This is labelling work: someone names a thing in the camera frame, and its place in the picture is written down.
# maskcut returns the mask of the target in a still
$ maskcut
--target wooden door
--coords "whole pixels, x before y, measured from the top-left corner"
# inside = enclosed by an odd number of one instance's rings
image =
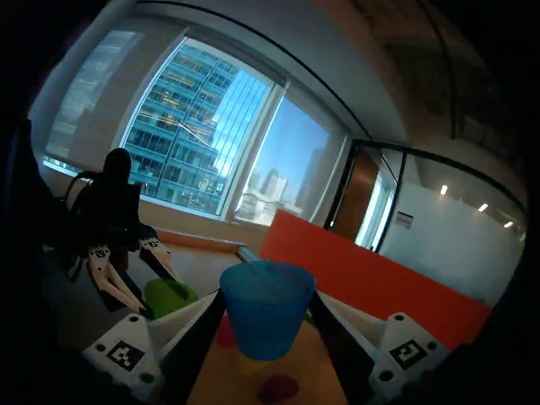
[[[356,152],[354,166],[341,204],[334,218],[332,232],[345,239],[355,241],[377,180],[379,168],[361,148]]]

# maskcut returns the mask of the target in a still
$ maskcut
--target black cable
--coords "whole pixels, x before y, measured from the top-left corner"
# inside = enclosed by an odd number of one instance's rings
[[[90,179],[93,180],[98,176],[98,173],[95,171],[81,171],[79,174],[77,174],[70,182],[69,186],[67,187],[67,190],[65,191],[64,200],[67,202],[68,197],[70,196],[70,192],[72,191],[73,185],[75,182],[79,179]]]
[[[429,13],[429,10],[427,9],[426,5],[422,2],[422,0],[416,0],[418,3],[418,6],[422,9],[424,14],[426,15],[427,20],[429,21],[429,24],[431,25],[431,28],[433,29],[433,32],[437,36],[437,39],[439,40],[439,44],[441,45],[441,50],[444,56],[444,60],[446,62],[446,67],[448,70],[448,87],[450,92],[450,127],[451,127],[451,133],[450,138],[456,139],[456,121],[457,121],[457,108],[456,108],[456,81],[454,79],[454,70],[452,69],[452,60],[450,59],[450,54],[448,53],[448,48],[446,47],[446,42],[444,41],[444,37],[441,34],[441,31],[439,30],[439,27],[437,26],[437,23],[433,19],[433,16]]]

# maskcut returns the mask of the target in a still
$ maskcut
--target window frame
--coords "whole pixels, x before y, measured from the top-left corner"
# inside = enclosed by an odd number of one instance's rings
[[[340,151],[337,154],[337,158],[335,160],[334,166],[332,167],[331,172],[329,173],[328,180],[326,182],[326,185],[323,189],[323,194],[321,195],[321,199],[317,203],[317,206],[315,207],[314,212],[310,216],[309,219],[306,219],[309,222],[313,222],[317,214],[319,213],[319,209],[323,205],[323,200],[327,197],[330,189],[330,185],[332,181],[335,179],[335,172],[340,166],[340,163],[342,159],[346,158],[346,151],[345,146],[347,145],[347,141],[349,138],[349,135],[347,131],[345,130],[345,126],[342,125],[342,123],[334,117],[330,112],[328,112],[323,106],[321,106],[317,100],[315,100],[313,97],[310,97],[307,95],[307,91],[303,89],[301,86],[289,81],[287,82],[286,86],[282,88],[281,96],[279,97],[278,103],[275,106],[275,109],[270,111],[270,115],[265,117],[266,123],[265,126],[260,128],[259,133],[257,134],[256,139],[256,146],[254,147],[254,150],[250,152],[248,164],[244,166],[244,172],[240,176],[242,179],[241,183],[242,187],[238,187],[238,185],[235,185],[234,189],[234,198],[229,203],[228,212],[224,220],[228,223],[235,223],[238,225],[242,225],[245,227],[251,227],[258,230],[267,230],[270,225],[262,225],[260,223],[254,223],[251,221],[246,221],[241,218],[234,217],[235,208],[238,205],[240,201],[240,197],[242,196],[242,192],[244,191],[244,187],[249,180],[250,172],[253,168],[253,165],[255,161],[257,160],[257,157],[259,153],[261,153],[263,147],[264,147],[264,140],[266,138],[266,135],[268,133],[268,130],[270,126],[272,125],[272,121],[277,114],[279,110],[279,106],[281,105],[281,101],[283,98],[287,98],[291,103],[295,104],[299,109],[301,109],[303,112],[305,112],[311,119],[313,119],[315,122],[317,122],[324,130],[328,132],[330,136],[336,136],[338,134],[343,134],[343,141],[340,147]]]
[[[271,87],[270,91],[269,91],[269,94],[265,99],[265,102],[256,111],[257,112],[256,119],[252,120],[249,123],[249,126],[246,129],[246,133],[248,134],[248,136],[246,136],[246,139],[244,139],[242,141],[242,144],[238,148],[239,153],[236,154],[236,156],[234,157],[234,160],[231,163],[230,172],[232,172],[233,175],[232,176],[230,176],[230,175],[227,176],[227,181],[225,182],[225,185],[223,187],[225,192],[219,198],[219,202],[217,204],[217,210],[216,210],[216,212],[218,212],[219,214],[206,213],[204,211],[199,211],[199,210],[196,210],[196,209],[191,209],[189,207],[184,207],[182,205],[173,204],[173,203],[168,202],[168,201],[163,201],[163,200],[160,200],[160,199],[155,198],[155,197],[144,196],[146,198],[150,198],[151,201],[154,202],[154,203],[157,202],[157,201],[163,202],[163,203],[165,203],[166,207],[174,207],[175,209],[178,209],[180,211],[185,211],[185,212],[193,213],[193,214],[196,214],[196,215],[204,214],[204,215],[202,215],[203,217],[208,217],[208,218],[212,218],[212,219],[219,219],[219,220],[222,220],[222,221],[226,221],[227,213],[229,211],[229,206],[227,205],[227,203],[230,205],[230,200],[227,201],[227,198],[228,198],[229,194],[233,194],[233,193],[231,193],[231,191],[233,190],[233,187],[236,186],[236,184],[238,183],[238,177],[242,174],[242,167],[239,167],[239,165],[241,163],[245,163],[245,160],[243,159],[243,156],[250,154],[250,149],[249,148],[252,147],[251,146],[253,144],[252,139],[257,139],[257,137],[260,136],[259,132],[260,132],[262,127],[261,127],[261,125],[259,125],[259,123],[263,122],[265,120],[266,115],[268,115],[269,112],[271,111],[269,109],[269,106],[273,104],[273,97],[275,97],[275,95],[279,92],[279,91],[275,91],[275,89],[277,87],[279,87],[279,85],[277,83],[275,83],[272,79],[270,79],[269,77],[267,77],[263,73],[259,72],[258,70],[254,69],[253,67],[245,64],[243,61],[239,60],[238,58],[236,58],[234,56],[231,56],[231,55],[228,55],[227,53],[224,53],[223,51],[220,51],[219,49],[216,49],[215,47],[212,47],[211,45],[203,43],[203,42],[201,42],[201,41],[199,41],[197,39],[190,38],[187,35],[187,33],[185,33],[183,39],[178,43],[178,45],[176,47],[173,48],[171,53],[165,58],[165,60],[161,64],[160,68],[156,71],[156,73],[153,75],[150,82],[147,84],[147,87],[145,88],[144,92],[140,96],[139,101],[137,102],[137,104],[135,106],[135,109],[131,113],[131,116],[130,116],[127,124],[126,124],[126,127],[124,129],[124,133],[122,134],[122,137],[120,139],[118,147],[122,148],[126,144],[126,142],[128,140],[128,137],[130,135],[131,128],[132,128],[134,122],[136,121],[137,115],[139,114],[139,111],[141,110],[142,106],[144,105],[144,102],[146,101],[146,98],[150,94],[151,89],[154,87],[156,81],[159,79],[159,77],[160,77],[161,73],[163,72],[163,70],[167,67],[169,62],[176,56],[177,52],[183,46],[194,46],[194,47],[196,47],[198,50],[200,50],[202,52],[210,53],[210,54],[212,54],[212,55],[214,55],[214,56],[216,56],[216,57],[218,57],[218,58],[232,64],[232,65],[234,65],[239,70],[242,70],[242,71],[246,72],[247,74],[255,77],[257,80],[260,80],[262,83],[264,83],[267,86]]]
[[[261,225],[243,219],[235,218],[235,208],[238,205],[238,201],[242,195],[245,184],[248,181],[250,172],[256,161],[259,153],[262,150],[264,139],[268,133],[268,129],[272,124],[273,118],[275,117],[281,100],[284,97],[287,97],[289,101],[297,105],[301,110],[307,113],[313,120],[315,120],[321,127],[329,132],[331,136],[342,134],[344,139],[342,147],[337,156],[335,165],[331,173],[329,173],[328,181],[324,187],[323,195],[321,200],[318,202],[317,207],[314,213],[311,215],[309,221],[314,221],[314,218],[317,216],[319,208],[322,205],[323,200],[327,197],[330,185],[334,181],[335,172],[342,162],[343,155],[346,154],[346,145],[347,141],[350,139],[346,126],[332,113],[327,109],[326,106],[321,104],[321,102],[313,97],[308,88],[305,88],[303,84],[298,84],[291,82],[289,79],[285,80],[276,80],[273,75],[266,75],[265,69],[258,71],[257,69],[251,67],[250,65],[243,62],[239,55],[233,53],[233,55],[228,55],[224,53],[217,47],[212,45],[212,40],[208,40],[204,35],[200,35],[200,32],[193,32],[193,37],[189,36],[190,29],[186,29],[179,34],[177,40],[175,40],[169,48],[166,50],[167,55],[163,54],[165,57],[160,58],[156,61],[152,70],[148,73],[150,79],[143,80],[140,85],[140,88],[137,92],[134,93],[133,99],[129,105],[126,106],[126,112],[124,113],[124,118],[120,123],[119,130],[115,138],[113,139],[112,147],[124,147],[126,145],[128,137],[130,136],[130,131],[134,122],[136,121],[137,115],[139,114],[141,108],[144,105],[144,102],[150,98],[153,87],[156,84],[156,81],[159,79],[160,75],[163,73],[163,70],[171,62],[171,60],[176,56],[177,52],[184,45],[195,45],[197,49],[200,49],[202,52],[209,52],[210,54],[225,60],[240,70],[244,70],[247,74],[254,76],[256,79],[261,82],[271,86],[269,94],[267,95],[265,102],[258,108],[257,116],[252,122],[249,123],[249,126],[246,130],[247,136],[242,141],[242,144],[239,146],[239,151],[234,157],[234,160],[231,164],[231,171],[227,176],[227,182],[223,185],[223,188],[226,190],[224,192],[218,203],[217,211],[220,214],[211,214],[204,211],[199,211],[189,207],[184,207],[182,205],[174,204],[166,200],[160,200],[155,197],[150,197],[144,194],[140,195],[140,199],[167,207],[170,209],[175,209],[187,214],[197,215],[200,217],[206,217],[209,219],[219,220],[231,225],[240,225],[243,227],[250,227],[258,230],[267,230],[268,225]],[[73,162],[66,162],[64,159],[61,160],[62,163],[73,165]],[[68,176],[75,176],[76,173],[71,170],[65,169],[61,166],[57,166],[54,163],[50,163],[44,160],[44,164],[51,169],[55,169],[64,173]]]

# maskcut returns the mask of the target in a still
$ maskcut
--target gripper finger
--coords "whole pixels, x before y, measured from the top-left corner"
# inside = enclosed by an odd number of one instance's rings
[[[176,271],[170,251],[157,238],[141,239],[139,245],[141,249],[149,251],[176,281],[182,281]],[[148,260],[142,259],[152,267]]]
[[[88,264],[92,278],[96,281],[98,289],[106,291],[114,298],[140,313],[143,305],[133,295],[117,271],[109,261],[110,251],[107,246],[98,246],[88,250]]]

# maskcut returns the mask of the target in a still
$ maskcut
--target sign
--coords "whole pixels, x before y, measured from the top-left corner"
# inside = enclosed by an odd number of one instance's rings
[[[404,226],[408,230],[412,226],[412,215],[405,214],[401,211],[398,211],[398,214],[396,215],[396,224],[400,226]]]

